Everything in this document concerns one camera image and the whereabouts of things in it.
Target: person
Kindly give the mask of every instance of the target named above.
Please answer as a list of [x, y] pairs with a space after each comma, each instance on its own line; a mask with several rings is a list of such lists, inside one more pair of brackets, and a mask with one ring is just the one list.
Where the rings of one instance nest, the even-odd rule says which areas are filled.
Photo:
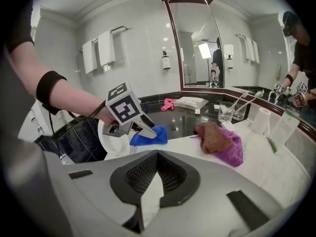
[[294, 101], [296, 107], [304, 106], [300, 117], [313, 127], [316, 127], [316, 57], [314, 43], [300, 19], [291, 11], [283, 15], [285, 37], [293, 36], [297, 40], [294, 51], [294, 61], [290, 72], [284, 79], [282, 86], [291, 86], [299, 71], [305, 72], [308, 80], [309, 91], [303, 96], [300, 95]]
[[224, 84], [224, 64], [223, 64], [223, 55], [222, 55], [222, 49], [221, 49], [221, 43], [219, 40], [219, 37], [216, 40], [218, 49], [214, 51], [213, 53], [213, 62], [211, 67], [211, 81], [216, 76], [216, 68], [219, 69], [219, 76], [218, 76], [218, 82], [219, 87], [223, 88]]
[[[34, 43], [31, 38], [32, 10], [33, 3], [30, 2], [16, 19], [5, 44], [9, 53], [10, 63], [18, 78], [22, 81], [27, 91], [35, 98], [38, 98], [39, 91], [41, 91], [38, 88], [39, 82], [52, 69], [39, 62], [36, 57]], [[48, 103], [53, 108], [88, 116], [104, 102], [104, 99], [72, 87], [64, 77], [59, 77], [53, 87], [49, 89]], [[106, 123], [115, 121], [105, 106], [95, 117]]]

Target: black sleeve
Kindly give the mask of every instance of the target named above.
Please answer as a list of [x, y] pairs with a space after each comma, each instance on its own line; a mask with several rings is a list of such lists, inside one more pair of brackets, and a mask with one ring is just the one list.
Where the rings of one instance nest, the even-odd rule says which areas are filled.
[[217, 49], [214, 53], [213, 53], [213, 63], [216, 63], [217, 66], [218, 64], [221, 64], [221, 60], [222, 60], [222, 53], [220, 49]]
[[31, 37], [31, 15], [33, 2], [28, 3], [15, 19], [11, 33], [6, 39], [6, 46], [9, 53], [24, 42], [33, 42]]
[[294, 50], [294, 61], [293, 64], [296, 64], [297, 66], [300, 67], [300, 71], [303, 70], [303, 63], [302, 63], [302, 55], [301, 55], [301, 51], [300, 51], [300, 46], [298, 44], [298, 42], [296, 42], [295, 44], [295, 50]]

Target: paper roll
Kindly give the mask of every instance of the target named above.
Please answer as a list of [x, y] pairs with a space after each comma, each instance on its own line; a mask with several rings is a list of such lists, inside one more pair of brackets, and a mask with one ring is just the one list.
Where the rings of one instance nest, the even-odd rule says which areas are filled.
[[250, 129], [255, 133], [267, 136], [270, 133], [270, 116], [270, 111], [260, 108]]

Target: toothbrush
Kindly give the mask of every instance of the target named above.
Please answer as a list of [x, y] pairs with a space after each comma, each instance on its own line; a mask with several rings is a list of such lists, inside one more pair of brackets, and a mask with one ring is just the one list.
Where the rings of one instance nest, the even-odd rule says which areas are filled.
[[242, 108], [244, 108], [247, 104], [253, 102], [256, 98], [260, 98], [263, 96], [264, 94], [264, 90], [262, 91], [258, 91], [256, 94], [255, 94], [255, 97], [253, 99], [251, 99], [250, 101], [248, 101], [247, 103], [245, 103], [243, 106], [241, 106], [237, 111], [235, 111], [236, 113], [239, 112]]
[[227, 112], [229, 112], [229, 110], [233, 109], [236, 104], [238, 103], [238, 101], [241, 99], [241, 98], [245, 98], [246, 96], [248, 96], [248, 91], [245, 91], [234, 103], [231, 107], [229, 107], [228, 109], [224, 110], [223, 111], [223, 114], [226, 114]]

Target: blue cloth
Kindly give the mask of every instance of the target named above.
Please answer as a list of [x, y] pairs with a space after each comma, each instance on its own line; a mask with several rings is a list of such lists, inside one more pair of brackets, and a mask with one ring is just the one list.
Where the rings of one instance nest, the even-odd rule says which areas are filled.
[[316, 129], [316, 111], [310, 106], [307, 105], [302, 108], [300, 118]]
[[131, 146], [145, 146], [145, 145], [153, 145], [153, 144], [167, 144], [167, 129], [166, 126], [156, 126], [153, 130], [157, 133], [157, 137], [155, 139], [150, 139], [144, 137], [139, 134], [135, 134], [133, 138], [130, 140], [129, 144]]

